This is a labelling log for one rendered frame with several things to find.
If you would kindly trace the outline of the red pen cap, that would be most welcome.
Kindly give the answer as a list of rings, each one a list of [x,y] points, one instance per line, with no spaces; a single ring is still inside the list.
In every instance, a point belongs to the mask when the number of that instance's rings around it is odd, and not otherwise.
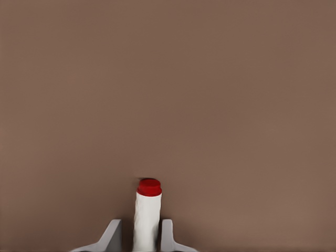
[[[146,197],[156,197],[162,194],[161,182],[154,178],[143,178],[139,181],[136,192]]]

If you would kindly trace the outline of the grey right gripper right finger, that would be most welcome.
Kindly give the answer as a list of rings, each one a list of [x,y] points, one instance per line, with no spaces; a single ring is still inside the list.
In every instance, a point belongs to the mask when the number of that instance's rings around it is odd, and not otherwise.
[[[197,250],[177,243],[174,240],[172,220],[163,219],[161,229],[161,252],[197,252]]]

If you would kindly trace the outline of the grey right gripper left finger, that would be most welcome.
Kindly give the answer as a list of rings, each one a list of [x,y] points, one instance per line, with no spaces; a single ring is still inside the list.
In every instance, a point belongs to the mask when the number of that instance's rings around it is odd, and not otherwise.
[[[70,252],[122,252],[122,220],[113,219],[96,243]]]

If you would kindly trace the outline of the white marker pen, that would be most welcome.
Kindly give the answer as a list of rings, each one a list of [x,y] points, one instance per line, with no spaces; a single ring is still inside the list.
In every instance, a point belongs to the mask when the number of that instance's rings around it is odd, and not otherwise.
[[[132,252],[156,252],[161,197],[136,194]]]

